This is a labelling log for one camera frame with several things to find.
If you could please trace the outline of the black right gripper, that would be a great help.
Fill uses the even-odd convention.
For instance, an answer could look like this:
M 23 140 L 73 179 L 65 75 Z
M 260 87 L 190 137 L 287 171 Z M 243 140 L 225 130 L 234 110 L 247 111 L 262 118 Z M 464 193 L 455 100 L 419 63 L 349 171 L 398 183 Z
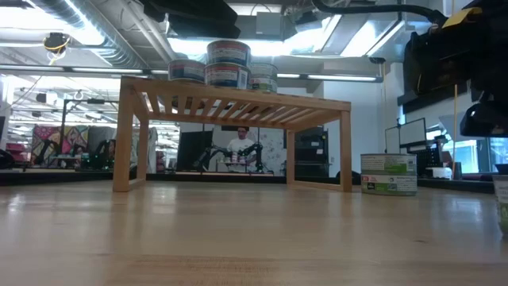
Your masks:
M 412 35 L 403 72 L 416 96 L 467 83 L 473 106 L 460 134 L 508 137 L 508 11 L 469 11 L 460 24 Z

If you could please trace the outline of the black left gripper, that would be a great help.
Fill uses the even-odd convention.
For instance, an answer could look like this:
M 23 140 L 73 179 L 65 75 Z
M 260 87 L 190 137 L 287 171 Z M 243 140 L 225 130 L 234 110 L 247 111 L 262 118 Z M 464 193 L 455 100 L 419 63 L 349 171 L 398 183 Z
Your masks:
M 224 0 L 139 0 L 146 16 L 157 22 L 168 19 L 181 37 L 237 39 L 238 15 Z

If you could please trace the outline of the blue salmon can gold lid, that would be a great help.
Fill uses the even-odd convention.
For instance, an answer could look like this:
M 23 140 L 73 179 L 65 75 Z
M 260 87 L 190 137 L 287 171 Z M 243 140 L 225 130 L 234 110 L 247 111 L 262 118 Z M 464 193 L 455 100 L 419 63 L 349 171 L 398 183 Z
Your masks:
M 208 64 L 234 63 L 249 68 L 252 63 L 251 48 L 240 41 L 213 41 L 206 51 Z
M 205 66 L 205 83 L 216 87 L 249 89 L 251 71 L 235 63 L 215 63 Z
M 188 79 L 201 83 L 205 82 L 205 64 L 197 60 L 172 60 L 168 64 L 168 79 Z

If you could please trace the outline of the wooden slatted shelf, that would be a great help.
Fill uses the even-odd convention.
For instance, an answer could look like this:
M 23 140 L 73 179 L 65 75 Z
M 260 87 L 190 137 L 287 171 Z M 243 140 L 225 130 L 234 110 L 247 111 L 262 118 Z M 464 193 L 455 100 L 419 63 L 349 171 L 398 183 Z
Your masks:
M 287 134 L 288 185 L 350 192 L 351 109 L 346 101 L 124 76 L 120 83 L 112 190 L 127 192 L 145 182 L 149 123 L 156 120 L 283 129 Z M 339 183 L 297 180 L 296 133 L 332 121 L 340 123 Z

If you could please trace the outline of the grey ceiling air unit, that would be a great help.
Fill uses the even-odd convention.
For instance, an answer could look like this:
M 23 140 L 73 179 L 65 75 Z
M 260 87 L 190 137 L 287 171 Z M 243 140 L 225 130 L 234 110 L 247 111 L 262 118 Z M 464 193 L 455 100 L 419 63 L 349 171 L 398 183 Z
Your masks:
M 278 13 L 256 13 L 256 38 L 270 41 L 285 41 L 297 33 L 294 23 Z

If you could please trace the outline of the ceiling light strip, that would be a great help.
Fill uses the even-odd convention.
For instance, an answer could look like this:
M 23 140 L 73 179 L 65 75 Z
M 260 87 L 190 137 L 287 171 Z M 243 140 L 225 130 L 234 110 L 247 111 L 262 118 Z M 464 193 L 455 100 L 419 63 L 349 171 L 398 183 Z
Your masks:
M 383 81 L 383 77 L 363 76 L 363 75 L 317 75 L 317 74 L 279 73 L 277 77 L 279 79 L 344 81 L 344 82 L 365 82 L 365 83 L 381 83 Z
M 42 66 L 42 65 L 16 65 L 0 64 L 0 70 L 9 72 L 53 72 L 53 73 L 83 73 L 106 75 L 167 75 L 168 70 L 161 69 L 135 69 L 135 68 L 87 68 L 70 66 Z

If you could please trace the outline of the black panel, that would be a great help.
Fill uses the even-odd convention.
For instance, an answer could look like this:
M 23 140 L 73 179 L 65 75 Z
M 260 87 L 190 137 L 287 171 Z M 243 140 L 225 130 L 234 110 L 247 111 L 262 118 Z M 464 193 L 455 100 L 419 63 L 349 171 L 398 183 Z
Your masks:
M 180 134 L 176 170 L 202 172 L 209 166 L 212 131 L 184 132 Z

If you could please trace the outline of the person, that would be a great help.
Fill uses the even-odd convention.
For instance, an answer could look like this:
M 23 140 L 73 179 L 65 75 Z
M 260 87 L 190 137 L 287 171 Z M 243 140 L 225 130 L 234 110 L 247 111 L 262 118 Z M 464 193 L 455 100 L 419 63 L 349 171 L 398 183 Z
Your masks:
M 237 137 L 230 141 L 227 149 L 237 155 L 238 162 L 243 161 L 244 164 L 230 164 L 228 166 L 229 172 L 253 172 L 255 170 L 256 150 L 253 149 L 248 155 L 240 155 L 240 152 L 245 151 L 252 145 L 254 145 L 254 141 L 248 138 L 248 129 L 238 127 Z

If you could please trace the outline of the colourful patterned fabric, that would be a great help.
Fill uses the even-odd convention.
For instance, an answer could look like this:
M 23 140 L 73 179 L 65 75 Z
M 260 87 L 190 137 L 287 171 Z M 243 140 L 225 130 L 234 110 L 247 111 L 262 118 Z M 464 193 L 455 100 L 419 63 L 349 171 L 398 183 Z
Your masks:
M 86 151 L 89 126 L 65 126 L 63 133 L 60 126 L 35 125 L 32 135 L 31 165 L 53 168 L 64 159 L 73 157 L 78 151 Z

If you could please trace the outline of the black cabinet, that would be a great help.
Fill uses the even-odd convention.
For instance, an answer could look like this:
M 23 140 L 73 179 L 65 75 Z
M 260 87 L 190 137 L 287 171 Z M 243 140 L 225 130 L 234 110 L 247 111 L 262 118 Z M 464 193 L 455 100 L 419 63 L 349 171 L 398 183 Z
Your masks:
M 329 176 L 328 132 L 323 126 L 295 134 L 295 175 Z

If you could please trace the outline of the silver ventilation duct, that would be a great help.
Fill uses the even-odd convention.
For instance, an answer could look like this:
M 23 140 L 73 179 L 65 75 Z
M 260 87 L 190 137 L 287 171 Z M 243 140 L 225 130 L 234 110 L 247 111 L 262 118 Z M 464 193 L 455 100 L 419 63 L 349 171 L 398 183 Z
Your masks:
M 91 0 L 29 0 L 67 25 L 67 33 L 116 68 L 148 68 L 127 40 Z

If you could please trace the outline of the black metal table frame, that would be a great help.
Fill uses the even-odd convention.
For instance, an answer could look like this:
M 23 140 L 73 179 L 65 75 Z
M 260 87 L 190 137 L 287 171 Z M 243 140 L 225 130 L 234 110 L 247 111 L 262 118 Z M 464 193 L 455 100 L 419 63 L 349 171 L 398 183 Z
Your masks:
M 36 172 L 0 172 L 0 186 L 30 185 L 30 184 L 53 184 L 72 183 L 80 181 L 112 180 L 112 172 L 52 172 L 37 169 Z M 215 183 L 253 183 L 253 184 L 284 184 L 285 176 L 272 176 L 271 174 L 241 175 L 226 173 L 212 174 L 147 174 L 147 181 L 182 181 L 182 182 L 215 182 Z M 453 191 L 467 191 L 473 193 L 495 193 L 492 181 L 477 180 L 439 180 L 418 179 L 419 187 L 445 189 Z

